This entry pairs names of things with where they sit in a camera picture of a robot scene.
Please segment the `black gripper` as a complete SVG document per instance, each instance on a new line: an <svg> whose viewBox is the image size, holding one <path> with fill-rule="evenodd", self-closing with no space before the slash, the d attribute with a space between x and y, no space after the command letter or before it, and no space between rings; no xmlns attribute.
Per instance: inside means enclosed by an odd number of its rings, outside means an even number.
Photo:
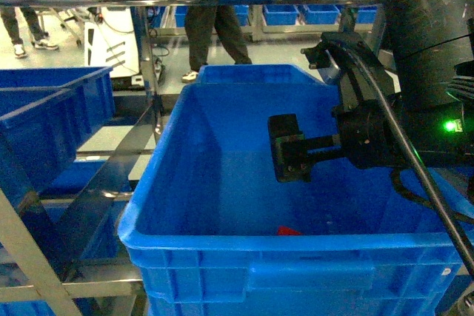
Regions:
<svg viewBox="0 0 474 316"><path fill-rule="evenodd" d="M341 148L358 169L405 167L388 121L377 101L364 101L351 110L341 104L332 110ZM312 168L341 157L338 136L306 138L296 114L274 115L267 128L276 180L279 183L311 182Z"/></svg>

